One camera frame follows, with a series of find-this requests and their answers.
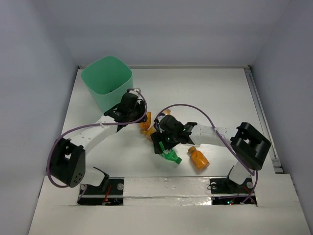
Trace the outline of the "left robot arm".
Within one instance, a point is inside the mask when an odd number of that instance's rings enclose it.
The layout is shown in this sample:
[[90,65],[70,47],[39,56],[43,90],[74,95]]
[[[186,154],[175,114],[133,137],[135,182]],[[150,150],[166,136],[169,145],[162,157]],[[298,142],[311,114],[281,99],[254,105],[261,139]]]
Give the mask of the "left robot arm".
[[109,186],[109,175],[86,167],[87,155],[104,139],[130,124],[147,120],[147,102],[140,89],[128,89],[121,101],[107,110],[96,123],[78,126],[61,134],[49,153],[46,172],[58,188],[84,185],[97,193]]

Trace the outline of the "green plastic bottle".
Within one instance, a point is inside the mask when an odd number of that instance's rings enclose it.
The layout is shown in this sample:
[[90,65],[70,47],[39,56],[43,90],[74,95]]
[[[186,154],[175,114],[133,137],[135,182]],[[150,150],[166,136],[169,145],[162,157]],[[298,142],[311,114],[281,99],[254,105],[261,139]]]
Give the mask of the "green plastic bottle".
[[161,153],[160,155],[169,160],[169,161],[172,161],[172,162],[175,162],[176,164],[180,164],[182,159],[176,154],[176,151],[173,150],[173,149],[170,149],[170,150],[167,150],[165,149],[164,145],[162,142],[159,142],[159,145],[161,147]]

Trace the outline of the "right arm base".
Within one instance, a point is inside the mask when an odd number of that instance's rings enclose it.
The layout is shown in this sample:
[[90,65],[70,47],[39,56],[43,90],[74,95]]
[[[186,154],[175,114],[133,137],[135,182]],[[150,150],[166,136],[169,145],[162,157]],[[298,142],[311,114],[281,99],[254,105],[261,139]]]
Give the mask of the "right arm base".
[[226,177],[210,178],[207,189],[211,192],[212,205],[256,205],[254,184],[250,177],[238,185]]

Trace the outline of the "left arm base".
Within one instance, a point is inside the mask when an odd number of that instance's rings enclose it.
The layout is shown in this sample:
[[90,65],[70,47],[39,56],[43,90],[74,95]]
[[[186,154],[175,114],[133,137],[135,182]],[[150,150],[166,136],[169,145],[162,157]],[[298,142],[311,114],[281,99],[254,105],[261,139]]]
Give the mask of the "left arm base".
[[82,206],[123,206],[124,178],[110,178],[104,190],[88,185],[81,187],[77,203]]

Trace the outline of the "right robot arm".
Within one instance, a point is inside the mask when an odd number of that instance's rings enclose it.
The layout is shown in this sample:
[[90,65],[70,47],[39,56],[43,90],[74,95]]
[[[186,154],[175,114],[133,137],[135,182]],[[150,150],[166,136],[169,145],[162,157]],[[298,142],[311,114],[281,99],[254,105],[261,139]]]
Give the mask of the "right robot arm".
[[182,124],[172,115],[155,121],[156,131],[151,134],[156,154],[171,150],[178,144],[210,144],[226,147],[234,154],[237,163],[225,180],[226,188],[238,191],[246,178],[262,169],[271,142],[248,122],[236,128],[217,128],[196,122]]

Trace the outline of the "short orange bottle yellow cap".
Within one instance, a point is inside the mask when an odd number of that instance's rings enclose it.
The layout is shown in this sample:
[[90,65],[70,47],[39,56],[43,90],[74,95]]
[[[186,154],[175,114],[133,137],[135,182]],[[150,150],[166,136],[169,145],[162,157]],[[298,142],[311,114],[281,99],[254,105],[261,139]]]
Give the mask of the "short orange bottle yellow cap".
[[151,116],[152,116],[151,112],[147,112],[146,116],[147,116],[146,121],[139,124],[140,133],[144,135],[148,132],[151,125]]

